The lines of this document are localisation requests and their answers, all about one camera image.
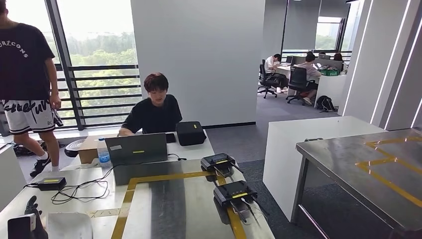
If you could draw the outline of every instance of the black case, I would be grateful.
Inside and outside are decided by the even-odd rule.
[[[204,130],[198,121],[180,122],[176,125],[177,138],[181,146],[204,143]]]

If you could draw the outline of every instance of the cardboard box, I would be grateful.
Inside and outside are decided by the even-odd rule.
[[[79,158],[81,163],[92,163],[94,158],[98,158],[97,144],[98,138],[114,138],[117,134],[93,135],[88,136],[79,148]]]

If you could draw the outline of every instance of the black t-shirt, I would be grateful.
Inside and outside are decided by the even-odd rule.
[[[142,128],[144,133],[164,133],[176,131],[176,124],[182,120],[179,104],[172,95],[167,95],[164,104],[156,107],[150,98],[137,103],[124,121],[122,128],[132,133]]]
[[[54,58],[34,26],[0,29],[0,100],[46,100],[50,81],[45,60]]]

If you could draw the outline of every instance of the black hair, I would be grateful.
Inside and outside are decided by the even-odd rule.
[[[6,0],[0,0],[0,15],[6,12]]]
[[[306,55],[305,61],[306,62],[315,61],[315,55],[314,54],[308,54],[308,55]]]
[[[169,81],[162,73],[152,73],[145,78],[144,88],[147,92],[169,89]]]
[[[341,53],[336,53],[334,54],[334,61],[343,61],[343,56],[341,55]]]
[[[281,55],[280,54],[275,54],[274,57],[278,58],[281,61]]]

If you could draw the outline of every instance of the graphic print shorts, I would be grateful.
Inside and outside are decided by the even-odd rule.
[[[51,110],[48,100],[3,100],[2,103],[11,134],[48,132],[53,131],[56,124],[63,125],[57,111]]]

